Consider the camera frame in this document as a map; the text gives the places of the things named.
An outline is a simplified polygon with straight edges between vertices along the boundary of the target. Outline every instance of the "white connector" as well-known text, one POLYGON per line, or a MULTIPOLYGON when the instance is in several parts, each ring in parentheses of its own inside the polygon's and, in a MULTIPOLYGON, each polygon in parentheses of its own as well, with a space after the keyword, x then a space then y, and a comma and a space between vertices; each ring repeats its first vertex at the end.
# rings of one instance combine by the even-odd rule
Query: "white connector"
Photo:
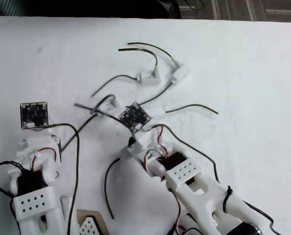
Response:
POLYGON ((158 85, 161 83, 158 66, 154 70, 146 70, 139 73, 137 81, 142 85, 158 85))
POLYGON ((116 97, 112 97, 104 101, 100 106, 99 110, 104 113, 112 114, 119 108, 122 108, 121 102, 116 97))
POLYGON ((172 75, 171 82, 173 84, 177 84, 185 80, 185 78, 189 76, 190 69, 188 66, 176 60, 175 58, 171 57, 170 59, 174 62, 176 66, 176 71, 172 75))

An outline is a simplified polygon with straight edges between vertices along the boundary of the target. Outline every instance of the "circuit board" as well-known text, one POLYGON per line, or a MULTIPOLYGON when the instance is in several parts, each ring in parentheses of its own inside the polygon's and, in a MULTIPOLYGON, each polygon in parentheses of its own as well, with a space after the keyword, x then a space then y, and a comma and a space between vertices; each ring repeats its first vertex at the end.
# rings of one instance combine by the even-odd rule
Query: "circuit board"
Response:
POLYGON ((129 127, 132 133, 136 133, 151 120, 151 117, 135 102, 119 116, 119 119, 129 127))
POLYGON ((22 103, 20 104, 22 129, 42 127, 49 124, 48 103, 22 103))

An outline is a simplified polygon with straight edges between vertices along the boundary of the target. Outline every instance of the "red wire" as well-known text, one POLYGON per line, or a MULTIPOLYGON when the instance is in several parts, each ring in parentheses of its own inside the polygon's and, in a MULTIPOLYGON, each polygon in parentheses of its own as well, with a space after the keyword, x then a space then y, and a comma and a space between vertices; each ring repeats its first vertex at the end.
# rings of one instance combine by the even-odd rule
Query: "red wire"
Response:
MULTIPOLYGON (((45 147, 45 148, 40 148, 38 149, 37 152, 41 152, 43 150, 47 150, 47 149, 52 149, 54 151, 54 161, 56 162, 56 151, 54 148, 50 148, 50 147, 45 147)), ((31 170, 33 171, 33 167, 34 167, 34 162, 36 161, 37 156, 34 156, 32 163, 31 163, 31 170)))
POLYGON ((56 161, 56 151, 55 151, 55 149, 54 148, 49 148, 49 147, 45 147, 45 148, 40 148, 40 149, 38 149, 38 151, 37 152, 41 152, 42 150, 47 150, 47 149, 52 149, 53 151, 54 151, 54 161, 56 161))
POLYGON ((167 158, 168 156, 169 156, 169 153, 168 153, 168 151, 167 151, 167 149, 165 148, 165 146, 163 146, 161 143, 160 143, 160 139, 161 139, 161 137, 162 137, 162 133, 163 133, 163 126, 161 126, 161 130, 160 130, 160 133, 159 133, 159 135, 158 135, 158 137, 157 137, 157 143, 162 147, 162 149, 164 149, 164 151, 165 151, 165 158, 167 158))

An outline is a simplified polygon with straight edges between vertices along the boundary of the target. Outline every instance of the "white surface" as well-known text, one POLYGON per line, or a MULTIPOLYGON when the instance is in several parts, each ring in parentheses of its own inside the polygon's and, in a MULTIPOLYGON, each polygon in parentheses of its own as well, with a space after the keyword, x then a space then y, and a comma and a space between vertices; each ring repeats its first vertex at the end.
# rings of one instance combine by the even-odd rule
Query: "white surface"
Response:
MULTIPOLYGON (((117 52, 132 41, 162 46, 191 68, 191 78, 149 106, 200 103, 219 111, 216 116, 192 108, 158 122, 214 158, 221 182, 270 214, 279 232, 291 235, 291 23, 0 18, 0 161, 15 158, 20 102, 46 100, 50 123, 79 127, 89 114, 73 107, 75 101, 88 99, 113 75, 150 69, 152 56, 117 52)), ((168 59, 159 61, 162 87, 170 65, 168 59)), ((162 87, 115 81, 92 103, 115 93, 131 104, 162 87)), ((55 131, 63 143, 72 135, 65 127, 55 131)), ((176 218, 175 199, 133 159, 110 173, 116 219, 107 212, 104 174, 128 138, 124 127, 101 117, 81 132, 77 206, 100 211, 111 234, 164 235, 176 218)), ((75 149, 73 142, 63 154, 56 181, 61 193, 74 187, 75 149)), ((194 156, 213 176, 212 164, 194 156)), ((0 184, 8 185, 3 167, 0 184)), ((18 234, 9 199, 1 193, 0 234, 18 234)))

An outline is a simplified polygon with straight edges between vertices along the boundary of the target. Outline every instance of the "white 3d-printed part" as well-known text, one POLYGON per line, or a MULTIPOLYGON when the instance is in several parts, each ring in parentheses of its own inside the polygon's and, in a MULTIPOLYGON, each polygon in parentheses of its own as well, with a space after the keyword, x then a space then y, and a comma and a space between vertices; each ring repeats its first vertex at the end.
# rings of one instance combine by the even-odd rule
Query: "white 3d-printed part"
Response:
POLYGON ((100 235, 93 218, 87 217, 79 230, 80 235, 100 235))
POLYGON ((58 194, 53 187, 46 187, 14 198, 16 218, 21 221, 33 215, 61 208, 58 194))
POLYGON ((200 173, 200 168, 194 163, 194 161, 187 159, 173 169, 168 170, 166 172, 166 179, 169 184, 172 184, 172 186, 176 188, 198 173, 200 173))

